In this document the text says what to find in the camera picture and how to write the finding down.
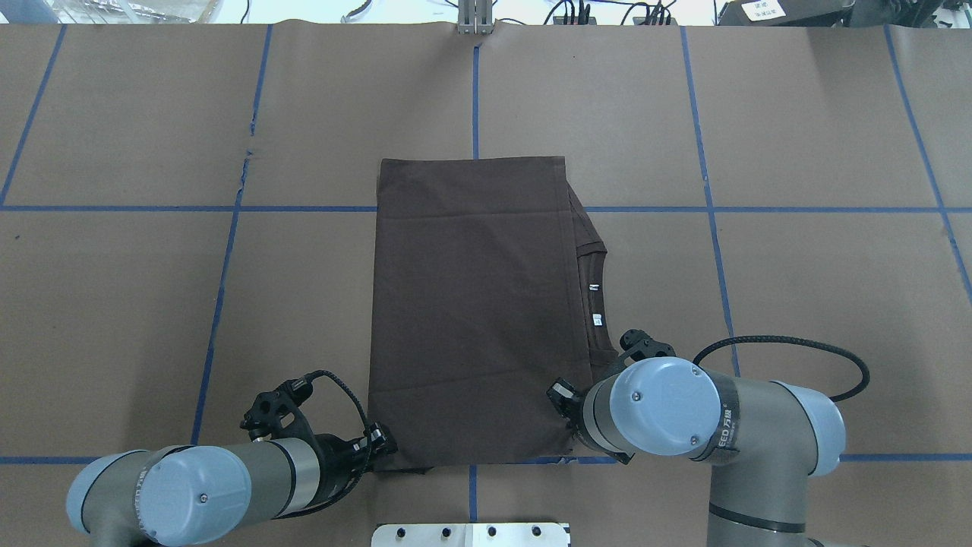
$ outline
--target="blue grid line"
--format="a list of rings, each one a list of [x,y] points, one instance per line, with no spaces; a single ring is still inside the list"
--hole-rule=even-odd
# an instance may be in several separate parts
[[[253,95],[253,118],[250,120],[250,136],[257,132],[257,113],[260,111],[260,96],[263,93],[263,75],[266,74],[266,60],[270,57],[270,40],[273,38],[273,25],[266,26],[263,38],[263,59],[260,61],[260,74],[257,77],[257,92]]]
[[[729,290],[726,288],[726,274],[722,266],[722,248],[719,245],[718,228],[715,225],[715,202],[712,199],[712,186],[709,181],[709,165],[706,162],[706,149],[702,143],[702,124],[699,121],[699,103],[695,95],[695,79],[692,77],[692,59],[688,50],[688,33],[684,26],[680,26],[681,52],[685,59],[685,78],[688,82],[688,101],[692,106],[692,123],[695,126],[695,143],[699,150],[699,168],[702,171],[702,181],[706,191],[706,210],[709,214],[709,231],[712,234],[712,252],[715,255],[715,273],[719,280],[719,295],[722,298],[722,317],[726,323],[729,337],[736,336],[732,326],[732,310],[729,308]],[[739,368],[739,353],[732,345],[732,368],[737,377],[741,376]]]
[[[23,131],[20,133],[20,140],[17,142],[17,148],[14,151],[14,156],[10,159],[10,168],[7,169],[7,178],[4,179],[3,189],[0,190],[0,205],[3,205],[4,201],[7,200],[7,193],[10,192],[10,185],[14,182],[14,173],[17,172],[17,164],[20,163],[20,154],[23,153],[23,147],[27,144],[27,134],[30,133],[31,126],[34,125],[34,116],[37,115],[37,109],[41,106],[41,98],[44,97],[44,90],[48,87],[48,80],[51,79],[51,73],[54,70],[54,62],[57,60],[57,54],[60,52],[60,47],[64,43],[64,34],[67,33],[67,25],[62,24],[60,32],[57,33],[57,41],[54,42],[54,49],[51,51],[51,58],[48,59],[48,67],[44,70],[44,77],[41,78],[41,85],[37,88],[37,94],[34,95],[34,103],[30,106],[30,113],[27,114],[27,121],[23,124]]]
[[[3,205],[0,211],[21,212],[230,212],[232,205]]]
[[[952,254],[958,265],[958,274],[961,276],[962,284],[965,286],[965,296],[972,304],[972,282],[969,281],[968,270],[965,269],[965,261],[962,260],[962,253],[958,249],[955,241],[955,232],[952,230],[952,221],[949,220],[949,213],[946,211],[945,202],[942,200],[942,191],[938,187],[938,180],[935,179],[935,171],[931,168],[931,161],[928,159],[928,152],[924,147],[924,139],[921,138],[921,131],[918,129],[918,122],[915,120],[915,113],[912,111],[911,101],[908,99],[908,92],[905,90],[904,80],[901,79],[901,68],[898,66],[898,54],[894,50],[894,40],[891,38],[891,27],[885,25],[885,40],[887,41],[887,52],[891,57],[891,66],[894,68],[894,80],[898,84],[898,91],[901,93],[901,101],[904,103],[905,113],[908,114],[908,123],[911,124],[912,133],[918,144],[918,151],[921,154],[921,161],[924,163],[924,170],[928,175],[928,184],[931,185],[931,192],[935,195],[935,203],[942,215],[942,223],[945,225],[945,233],[949,238],[949,245],[952,247]]]
[[[216,307],[213,310],[213,324],[209,330],[209,343],[206,345],[206,361],[202,366],[202,381],[199,383],[199,396],[195,404],[195,418],[192,420],[192,436],[190,444],[199,444],[199,430],[202,428],[202,415],[206,408],[206,394],[209,391],[209,377],[213,370],[213,357],[216,355],[216,333],[220,328],[223,315],[223,301],[226,298],[226,277],[229,273],[229,257],[233,252],[236,241],[236,227],[240,219],[240,203],[243,201],[243,190],[246,188],[246,175],[250,166],[250,158],[243,160],[243,173],[240,175],[240,188],[236,191],[236,204],[233,208],[233,218],[229,222],[229,237],[226,239],[226,253],[223,255],[223,270],[220,272],[220,289],[216,293]]]
[[[243,205],[243,212],[308,212],[308,213],[373,213],[377,212],[375,205]]]
[[[611,465],[617,463],[610,456],[542,456],[525,461],[517,461],[510,465],[550,465],[550,464],[579,464],[579,465]]]
[[[972,454],[841,454],[841,461],[972,461]]]
[[[472,158],[479,159],[479,45],[472,48]],[[479,520],[479,506],[477,494],[478,469],[469,466],[469,521]]]
[[[0,456],[0,465],[88,465],[98,456]]]
[[[707,207],[701,206],[666,206],[666,205],[592,205],[584,207],[589,213],[705,213]]]
[[[0,456],[0,465],[87,465],[99,456]],[[538,457],[512,463],[510,465],[540,465],[564,463],[578,465],[612,465],[617,463],[610,457],[600,456],[565,456]],[[972,453],[925,453],[925,454],[843,454],[841,462],[845,463],[884,463],[884,462],[941,462],[941,461],[972,461]],[[478,519],[476,503],[476,475],[475,465],[469,467],[469,517],[471,522]]]
[[[475,523],[479,521],[479,500],[476,492],[476,475],[478,468],[475,465],[469,466],[469,521]]]
[[[270,36],[273,32],[273,25],[266,26],[266,38],[263,40],[263,55],[260,60],[260,74],[257,77],[257,90],[255,91],[254,113],[251,121],[251,134],[256,129],[257,110],[260,107],[260,93],[263,89],[263,78],[266,74],[266,60],[270,55]],[[250,156],[252,151],[246,151],[246,158],[243,159],[243,172],[240,174],[240,187],[236,191],[236,201],[233,204],[233,218],[229,222],[229,236],[226,238],[226,254],[223,256],[223,270],[220,272],[220,289],[216,294],[216,306],[213,309],[213,325],[209,331],[209,343],[206,345],[206,361],[202,367],[202,381],[199,383],[199,396],[195,405],[195,418],[192,421],[191,444],[199,443],[199,431],[202,428],[202,417],[206,408],[206,395],[209,391],[209,379],[213,370],[213,358],[216,355],[216,334],[220,328],[220,319],[223,314],[223,302],[226,299],[226,278],[229,274],[229,259],[233,253],[233,244],[236,241],[236,227],[239,225],[240,211],[243,204],[243,192],[246,190],[246,177],[250,167]]]
[[[479,46],[472,48],[472,158],[479,159]]]
[[[13,212],[232,212],[235,205],[0,205]],[[376,205],[240,205],[241,212],[373,213]],[[938,207],[827,207],[745,205],[591,205],[589,213],[822,213],[822,214],[940,214]],[[945,207],[950,214],[972,213],[972,207]]]

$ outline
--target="brown t-shirt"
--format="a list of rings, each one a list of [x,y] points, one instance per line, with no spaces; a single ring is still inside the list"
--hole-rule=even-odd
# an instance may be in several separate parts
[[[546,390],[617,356],[606,254],[564,158],[384,160],[368,413],[399,452],[377,468],[569,453]]]

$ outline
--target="white label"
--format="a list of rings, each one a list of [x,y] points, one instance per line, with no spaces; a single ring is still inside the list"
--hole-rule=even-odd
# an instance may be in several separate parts
[[[562,396],[567,397],[568,399],[573,397],[573,393],[558,383],[553,384],[553,390],[560,393]]]
[[[760,0],[743,4],[743,11],[749,20],[768,20],[786,17],[780,2],[777,0]]]

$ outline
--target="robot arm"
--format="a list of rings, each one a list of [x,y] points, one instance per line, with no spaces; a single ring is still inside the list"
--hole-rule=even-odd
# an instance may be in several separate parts
[[[344,441],[310,429],[298,406],[310,396],[311,382],[328,375],[352,396],[364,437]],[[290,415],[294,420],[283,426]],[[94,461],[68,492],[71,524],[90,534],[92,547],[206,543],[249,524],[323,509],[353,489],[375,457],[397,448],[326,371],[261,393],[241,427],[254,442],[131,451]]]
[[[657,345],[641,334],[642,345]],[[647,452],[711,464],[710,547],[828,545],[804,531],[808,478],[836,468],[845,448],[836,405],[805,387],[729,377],[654,349],[636,358],[664,356],[584,393],[560,379],[548,396],[586,445],[623,463]]]

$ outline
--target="metal bracket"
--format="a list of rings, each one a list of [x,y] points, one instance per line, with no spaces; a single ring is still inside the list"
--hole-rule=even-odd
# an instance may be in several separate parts
[[[371,547],[570,547],[565,523],[383,525]]]
[[[457,0],[456,4],[459,7],[456,24],[460,34],[493,33],[492,0]]]

